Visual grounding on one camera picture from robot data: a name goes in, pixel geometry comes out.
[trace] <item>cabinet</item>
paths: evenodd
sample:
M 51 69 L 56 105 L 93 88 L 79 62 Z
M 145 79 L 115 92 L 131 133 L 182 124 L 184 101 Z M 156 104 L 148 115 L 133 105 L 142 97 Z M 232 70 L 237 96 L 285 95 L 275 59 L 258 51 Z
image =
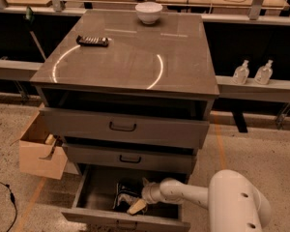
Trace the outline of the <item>cabinet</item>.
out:
M 78 35 L 108 47 L 78 46 Z M 145 215 L 112 210 L 121 178 L 186 181 L 209 127 L 218 85 L 201 16 L 162 14 L 144 25 L 135 12 L 90 11 L 31 82 L 48 130 L 68 160 L 87 165 L 67 220 L 137 231 L 188 231 L 180 207 Z

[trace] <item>drawer front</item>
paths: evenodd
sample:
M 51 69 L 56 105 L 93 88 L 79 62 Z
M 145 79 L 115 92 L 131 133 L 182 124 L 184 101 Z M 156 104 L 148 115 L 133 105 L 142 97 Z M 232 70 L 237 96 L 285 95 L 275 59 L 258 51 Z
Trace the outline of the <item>drawer front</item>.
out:
M 125 212 L 114 212 L 112 209 L 116 185 L 121 178 L 174 177 L 160 172 L 135 171 L 115 167 L 87 167 L 79 185 L 71 209 L 62 209 L 62 214 L 69 221 L 102 225 L 121 231 L 151 232 L 188 232 L 189 223 L 182 222 L 169 214 L 177 212 L 174 205 L 153 205 L 145 215 L 130 216 Z
M 64 144 L 72 162 L 190 174 L 195 156 Z
M 206 121 L 57 108 L 43 108 L 41 113 L 56 135 L 193 149 L 202 148 L 209 127 Z

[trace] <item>floor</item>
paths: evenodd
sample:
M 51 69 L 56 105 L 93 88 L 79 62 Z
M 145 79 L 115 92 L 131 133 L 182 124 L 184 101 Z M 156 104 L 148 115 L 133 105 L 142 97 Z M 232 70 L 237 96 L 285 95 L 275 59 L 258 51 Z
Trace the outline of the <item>floor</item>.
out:
M 10 186 L 15 197 L 17 219 L 13 232 L 110 231 L 108 228 L 68 222 L 62 208 L 73 203 L 80 176 L 65 173 L 61 181 L 20 173 L 18 138 L 38 109 L 38 97 L 22 104 L 19 95 L 0 94 L 0 182 Z M 246 176 L 270 200 L 273 217 L 264 231 L 290 232 L 290 118 L 278 130 L 275 116 L 245 114 L 248 133 L 239 133 L 230 113 L 213 111 L 205 145 L 189 179 L 191 185 L 207 187 L 221 169 Z M 183 220 L 190 232 L 207 232 L 207 210 L 185 202 Z M 0 185 L 0 231 L 7 231 L 15 209 L 6 187 Z

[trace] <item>bowl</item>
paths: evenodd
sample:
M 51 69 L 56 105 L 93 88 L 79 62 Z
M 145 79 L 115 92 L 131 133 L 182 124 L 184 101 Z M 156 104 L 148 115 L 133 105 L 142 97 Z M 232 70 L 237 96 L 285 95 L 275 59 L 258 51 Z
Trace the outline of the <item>bowl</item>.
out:
M 138 18 L 144 24 L 154 24 L 159 18 L 162 11 L 162 5 L 155 2 L 144 2 L 135 6 Z

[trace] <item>white bottle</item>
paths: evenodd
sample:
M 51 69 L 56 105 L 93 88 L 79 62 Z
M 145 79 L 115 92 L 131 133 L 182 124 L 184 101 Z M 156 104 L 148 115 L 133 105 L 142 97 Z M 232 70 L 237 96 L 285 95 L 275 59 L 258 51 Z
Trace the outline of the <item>white bottle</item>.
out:
M 236 84 L 245 84 L 249 75 L 248 60 L 244 60 L 233 74 L 233 82 Z
M 256 83 L 263 84 L 263 85 L 268 84 L 273 73 L 272 63 L 273 63 L 273 60 L 269 60 L 265 66 L 261 66 L 259 68 L 257 74 L 254 77 L 254 81 Z

